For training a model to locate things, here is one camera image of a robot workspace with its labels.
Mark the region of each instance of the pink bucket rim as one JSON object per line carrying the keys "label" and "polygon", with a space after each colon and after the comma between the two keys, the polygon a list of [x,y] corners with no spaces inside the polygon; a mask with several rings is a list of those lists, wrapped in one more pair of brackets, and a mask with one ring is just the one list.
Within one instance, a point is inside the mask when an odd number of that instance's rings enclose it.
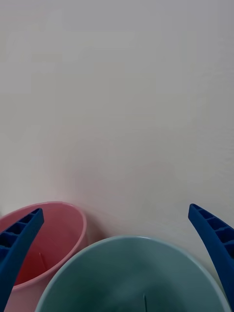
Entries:
{"label": "pink bucket rim", "polygon": [[[82,229],[81,235],[79,237],[79,240],[75,244],[75,246],[70,250],[70,252],[60,262],[58,262],[56,265],[54,265],[53,267],[51,267],[49,270],[47,270],[46,272],[42,273],[41,275],[36,276],[36,277],[30,279],[27,282],[24,282],[22,284],[14,286],[12,288],[13,292],[18,291],[18,290],[22,290],[23,288],[26,288],[26,287],[31,286],[33,284],[36,284],[40,280],[42,280],[45,277],[49,276],[54,271],[58,270],[73,255],[74,251],[77,249],[77,247],[79,246],[79,244],[81,243],[81,241],[83,240],[83,238],[85,236],[86,229],[87,229],[86,216],[85,216],[84,212],[79,207],[77,207],[77,206],[75,206],[73,204],[70,204],[70,203],[67,203],[67,202],[64,202],[64,201],[47,201],[47,202],[43,202],[43,203],[38,203],[38,204],[33,204],[33,205],[26,206],[26,207],[22,207],[22,208],[20,208],[18,210],[24,210],[24,209],[30,208],[30,207],[34,208],[35,206],[38,207],[40,205],[45,205],[45,204],[63,204],[63,205],[67,205],[67,206],[70,206],[70,207],[76,209],[80,213],[80,215],[82,217],[82,221],[83,221],[83,229]],[[15,211],[12,211],[11,213],[4,215],[1,219],[4,219],[4,218],[6,218],[9,215],[12,215],[14,213],[15,213]]]}

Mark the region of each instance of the teal bucket rim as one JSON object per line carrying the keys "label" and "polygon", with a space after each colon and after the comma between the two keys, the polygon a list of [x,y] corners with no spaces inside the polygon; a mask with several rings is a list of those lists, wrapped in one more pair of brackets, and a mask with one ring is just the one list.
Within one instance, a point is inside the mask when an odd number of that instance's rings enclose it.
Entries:
{"label": "teal bucket rim", "polygon": [[214,288],[220,303],[224,309],[224,312],[232,312],[229,303],[224,295],[224,293],[222,292],[221,288],[219,287],[219,285],[217,284],[216,280],[212,277],[212,275],[206,270],[206,268],[203,267],[203,265],[201,265],[190,253],[188,253],[187,251],[185,251],[184,249],[177,247],[173,244],[170,244],[168,242],[165,242],[161,239],[157,239],[157,238],[153,238],[153,237],[147,237],[147,236],[133,236],[133,235],[120,235],[120,236],[113,236],[113,237],[109,237],[103,240],[100,240],[92,245],[89,245],[88,247],[85,247],[84,249],[82,249],[80,252],[78,252],[77,254],[75,254],[74,256],[72,256],[58,271],[57,273],[52,277],[51,281],[48,283],[48,285],[46,286],[43,294],[40,297],[40,300],[38,302],[38,305],[36,307],[35,312],[40,312],[42,305],[48,295],[48,293],[50,292],[51,288],[53,287],[53,285],[56,283],[56,280],[58,279],[58,277],[67,269],[67,267],[76,260],[76,258],[81,257],[85,252],[87,252],[88,250],[92,249],[92,248],[96,248],[97,246],[101,245],[101,244],[106,244],[109,241],[114,241],[114,240],[122,240],[122,239],[126,239],[126,238],[131,238],[131,239],[149,239],[152,241],[155,241],[157,243],[166,245],[168,247],[171,247],[175,250],[177,250],[178,252],[182,253],[184,256],[186,256],[187,258],[189,258],[202,272],[203,274],[207,277],[207,279],[209,280],[209,282],[211,283],[212,287]]}

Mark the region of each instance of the wall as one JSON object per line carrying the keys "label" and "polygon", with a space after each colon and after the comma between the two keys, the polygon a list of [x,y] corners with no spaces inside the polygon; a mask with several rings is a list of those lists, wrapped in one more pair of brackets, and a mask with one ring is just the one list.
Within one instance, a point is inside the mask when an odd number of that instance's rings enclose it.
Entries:
{"label": "wall", "polygon": [[187,213],[234,226],[233,9],[2,1],[2,214],[73,202],[105,235],[165,239],[214,272]]}

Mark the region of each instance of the plastic basin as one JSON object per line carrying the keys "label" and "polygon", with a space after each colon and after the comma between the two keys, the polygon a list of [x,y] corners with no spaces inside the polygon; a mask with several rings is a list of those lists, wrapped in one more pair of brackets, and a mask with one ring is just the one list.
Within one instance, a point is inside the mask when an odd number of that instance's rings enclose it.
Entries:
{"label": "plastic basin", "polygon": [[70,259],[45,289],[36,312],[231,312],[211,275],[162,241],[113,237]]}
{"label": "plastic basin", "polygon": [[84,213],[64,202],[40,203],[14,211],[0,219],[0,232],[38,207],[43,209],[44,224],[28,251],[4,312],[34,312],[58,269],[87,246]]}

